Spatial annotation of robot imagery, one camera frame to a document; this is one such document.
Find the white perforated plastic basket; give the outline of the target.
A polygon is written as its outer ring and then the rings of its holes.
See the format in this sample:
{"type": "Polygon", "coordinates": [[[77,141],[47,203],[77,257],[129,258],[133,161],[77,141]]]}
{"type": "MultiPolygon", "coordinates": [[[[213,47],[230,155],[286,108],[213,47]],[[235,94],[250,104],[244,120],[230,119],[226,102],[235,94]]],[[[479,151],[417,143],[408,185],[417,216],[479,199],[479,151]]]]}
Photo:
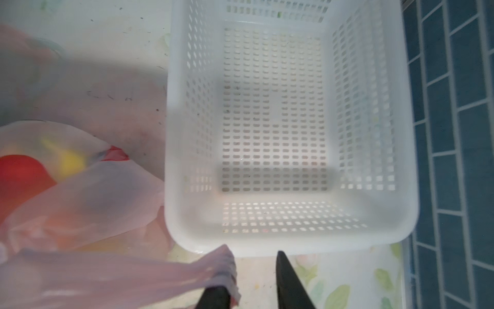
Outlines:
{"type": "Polygon", "coordinates": [[[165,218],[237,257],[400,242],[419,215],[399,1],[174,1],[165,218]]]}

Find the yellow banana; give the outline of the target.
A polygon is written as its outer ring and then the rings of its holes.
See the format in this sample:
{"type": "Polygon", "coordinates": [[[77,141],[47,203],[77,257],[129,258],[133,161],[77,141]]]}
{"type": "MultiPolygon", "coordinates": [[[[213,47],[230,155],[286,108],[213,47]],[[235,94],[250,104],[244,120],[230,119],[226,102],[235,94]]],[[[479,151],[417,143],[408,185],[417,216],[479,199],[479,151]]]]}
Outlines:
{"type": "Polygon", "coordinates": [[[48,139],[42,139],[41,144],[48,152],[48,170],[56,181],[65,180],[87,168],[87,158],[83,154],[48,139]]]}

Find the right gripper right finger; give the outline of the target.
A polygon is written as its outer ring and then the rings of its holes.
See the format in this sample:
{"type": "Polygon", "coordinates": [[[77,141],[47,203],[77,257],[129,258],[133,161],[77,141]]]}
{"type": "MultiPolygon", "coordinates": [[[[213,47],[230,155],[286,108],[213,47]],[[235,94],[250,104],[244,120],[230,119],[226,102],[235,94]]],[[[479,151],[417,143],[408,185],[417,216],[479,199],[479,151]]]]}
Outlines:
{"type": "Polygon", "coordinates": [[[298,278],[287,255],[277,253],[276,260],[277,302],[279,309],[315,309],[298,278]]]}

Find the red apple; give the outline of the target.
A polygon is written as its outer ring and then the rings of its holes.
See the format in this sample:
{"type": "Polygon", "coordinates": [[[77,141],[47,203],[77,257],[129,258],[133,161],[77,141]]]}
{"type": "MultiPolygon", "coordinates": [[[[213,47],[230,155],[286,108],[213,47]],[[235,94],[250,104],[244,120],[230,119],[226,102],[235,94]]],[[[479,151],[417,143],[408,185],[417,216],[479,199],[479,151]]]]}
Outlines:
{"type": "Polygon", "coordinates": [[[1,157],[1,224],[22,203],[56,184],[42,163],[32,157],[1,157]]]}

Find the pink plastic bag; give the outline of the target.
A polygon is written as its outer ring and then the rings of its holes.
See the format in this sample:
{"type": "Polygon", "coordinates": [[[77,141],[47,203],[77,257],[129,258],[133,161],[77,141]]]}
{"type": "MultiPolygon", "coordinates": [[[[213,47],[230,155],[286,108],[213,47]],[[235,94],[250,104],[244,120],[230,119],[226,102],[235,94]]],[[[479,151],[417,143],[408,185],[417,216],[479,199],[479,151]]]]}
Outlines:
{"type": "Polygon", "coordinates": [[[142,308],[195,290],[225,287],[240,301],[234,256],[222,245],[193,263],[158,260],[173,242],[164,184],[120,148],[45,121],[1,127],[1,157],[42,163],[56,185],[1,224],[2,308],[142,308]],[[56,181],[48,139],[79,152],[87,168],[56,181]]]}

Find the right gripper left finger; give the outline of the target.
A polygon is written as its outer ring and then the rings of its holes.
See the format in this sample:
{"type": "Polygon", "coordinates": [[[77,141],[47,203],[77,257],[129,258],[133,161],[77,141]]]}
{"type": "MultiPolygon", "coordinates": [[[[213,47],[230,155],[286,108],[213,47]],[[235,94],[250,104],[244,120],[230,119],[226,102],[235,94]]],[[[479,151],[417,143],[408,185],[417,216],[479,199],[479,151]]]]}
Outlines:
{"type": "Polygon", "coordinates": [[[230,309],[231,296],[222,286],[206,288],[195,309],[230,309]]]}

